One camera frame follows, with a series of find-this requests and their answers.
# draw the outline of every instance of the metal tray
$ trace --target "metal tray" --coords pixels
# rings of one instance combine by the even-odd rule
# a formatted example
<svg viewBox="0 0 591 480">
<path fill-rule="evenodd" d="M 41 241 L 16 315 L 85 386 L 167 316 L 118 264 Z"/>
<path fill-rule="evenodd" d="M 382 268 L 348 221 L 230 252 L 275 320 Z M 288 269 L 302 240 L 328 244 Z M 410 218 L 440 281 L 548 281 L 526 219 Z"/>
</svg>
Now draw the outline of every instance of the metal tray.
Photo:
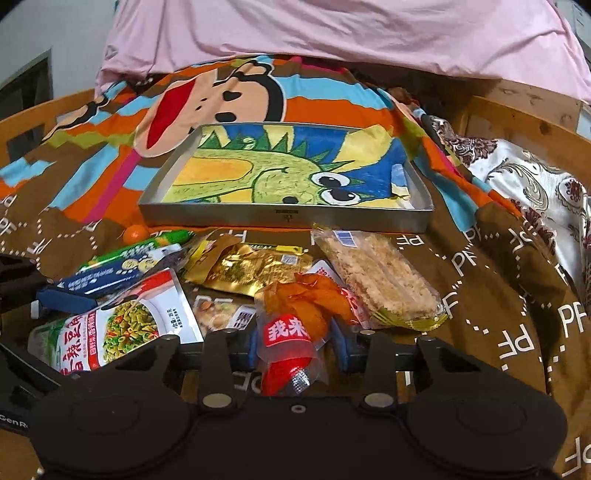
<svg viewBox="0 0 591 480">
<path fill-rule="evenodd" d="M 266 122 L 261 125 L 285 124 Z M 290 125 L 339 128 L 349 132 L 359 130 L 315 124 Z M 433 200 L 411 162 L 404 164 L 404 171 L 414 209 L 269 203 L 160 203 L 199 146 L 201 137 L 202 128 L 199 127 L 176 148 L 144 190 L 138 206 L 147 225 L 311 228 L 318 223 L 345 230 L 423 233 L 431 219 Z"/>
</svg>

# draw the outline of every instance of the bolt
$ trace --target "bolt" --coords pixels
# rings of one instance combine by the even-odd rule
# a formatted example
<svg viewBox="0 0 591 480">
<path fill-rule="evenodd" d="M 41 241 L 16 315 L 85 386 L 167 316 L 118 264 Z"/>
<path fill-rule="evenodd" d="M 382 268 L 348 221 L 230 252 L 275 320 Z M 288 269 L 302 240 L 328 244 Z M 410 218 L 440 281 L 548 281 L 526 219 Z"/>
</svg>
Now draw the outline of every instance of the bolt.
<svg viewBox="0 0 591 480">
<path fill-rule="evenodd" d="M 388 408 L 394 404 L 394 399 L 387 393 L 370 393 L 364 399 L 365 403 L 372 408 Z"/>
<path fill-rule="evenodd" d="M 39 467 L 37 472 L 35 472 L 35 475 L 31 477 L 31 480 L 39 480 L 43 475 L 45 475 L 45 470 L 42 467 Z"/>
<path fill-rule="evenodd" d="M 232 397 L 224 393 L 210 393 L 203 397 L 202 402 L 209 408 L 226 408 L 232 404 Z"/>
<path fill-rule="evenodd" d="M 291 411 L 293 413 L 306 413 L 306 407 L 303 405 L 293 405 Z"/>
</svg>

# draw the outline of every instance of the gold foil bag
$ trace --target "gold foil bag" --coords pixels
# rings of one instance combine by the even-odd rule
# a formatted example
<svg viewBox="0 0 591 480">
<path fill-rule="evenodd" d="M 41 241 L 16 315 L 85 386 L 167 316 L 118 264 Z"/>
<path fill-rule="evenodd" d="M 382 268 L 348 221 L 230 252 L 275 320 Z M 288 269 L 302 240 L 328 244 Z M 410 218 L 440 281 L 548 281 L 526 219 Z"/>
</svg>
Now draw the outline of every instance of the gold foil bag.
<svg viewBox="0 0 591 480">
<path fill-rule="evenodd" d="M 307 271 L 313 262 L 301 247 L 243 244 L 233 235 L 205 239 L 193 257 L 185 280 L 251 297 L 275 281 L 294 281 L 294 274 Z"/>
</svg>

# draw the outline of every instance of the snack package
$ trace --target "snack package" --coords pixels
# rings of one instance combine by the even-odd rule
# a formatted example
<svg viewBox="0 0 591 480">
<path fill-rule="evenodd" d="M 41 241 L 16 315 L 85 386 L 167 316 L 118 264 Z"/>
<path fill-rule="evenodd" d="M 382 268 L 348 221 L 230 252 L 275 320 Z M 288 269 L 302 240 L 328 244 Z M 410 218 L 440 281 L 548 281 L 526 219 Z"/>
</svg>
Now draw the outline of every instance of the snack package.
<svg viewBox="0 0 591 480">
<path fill-rule="evenodd" d="M 71 277 L 62 278 L 57 286 L 93 298 L 100 298 L 133 285 L 169 254 L 180 250 L 179 244 L 172 244 L 127 258 L 117 257 L 79 271 Z"/>
<path fill-rule="evenodd" d="M 256 307 L 252 299 L 237 298 L 238 296 L 228 298 L 227 294 L 225 297 L 219 296 L 217 295 L 219 292 L 200 287 L 194 288 L 189 283 L 183 284 L 183 290 L 191 304 L 203 337 L 224 328 L 245 330 L 256 315 Z"/>
<path fill-rule="evenodd" d="M 313 230 L 316 244 L 381 326 L 420 332 L 439 327 L 447 313 L 439 294 L 377 233 Z"/>
<path fill-rule="evenodd" d="M 166 334 L 178 335 L 181 343 L 203 342 L 171 269 L 141 280 L 97 309 L 35 328 L 28 351 L 66 375 L 100 368 Z"/>
<path fill-rule="evenodd" d="M 337 275 L 337 273 L 326 262 L 326 260 L 318 260 L 315 262 L 314 265 L 312 265 L 312 267 L 307 271 L 307 273 L 318 273 L 318 275 L 329 277 L 340 287 L 341 294 L 349 302 L 349 307 L 355 316 L 354 319 L 343 318 L 346 323 L 349 325 L 359 324 L 364 329 L 370 329 L 372 327 L 372 323 L 367 310 L 365 310 L 365 306 L 363 306 L 363 304 L 352 291 L 346 288 L 345 282 Z"/>
<path fill-rule="evenodd" d="M 318 350 L 333 316 L 356 322 L 343 288 L 328 276 L 295 274 L 295 282 L 275 282 L 257 294 L 258 356 L 267 368 L 265 395 L 299 394 L 325 378 Z"/>
<path fill-rule="evenodd" d="M 302 247 L 255 245 L 224 234 L 205 238 L 190 253 L 183 278 L 207 288 L 253 297 L 275 281 L 293 281 L 312 257 Z"/>
</svg>

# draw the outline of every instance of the blue snack package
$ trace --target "blue snack package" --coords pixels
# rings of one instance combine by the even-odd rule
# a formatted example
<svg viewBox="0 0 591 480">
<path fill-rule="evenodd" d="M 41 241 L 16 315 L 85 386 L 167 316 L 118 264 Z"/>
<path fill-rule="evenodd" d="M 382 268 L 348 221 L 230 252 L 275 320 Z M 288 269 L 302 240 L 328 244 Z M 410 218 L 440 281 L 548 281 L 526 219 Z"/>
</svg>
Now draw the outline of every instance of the blue snack package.
<svg viewBox="0 0 591 480">
<path fill-rule="evenodd" d="M 98 267 L 79 271 L 71 277 L 62 278 L 57 286 L 100 298 L 133 285 L 159 260 L 179 250 L 179 244 L 172 244 L 138 252 L 128 258 L 117 258 Z"/>
</svg>

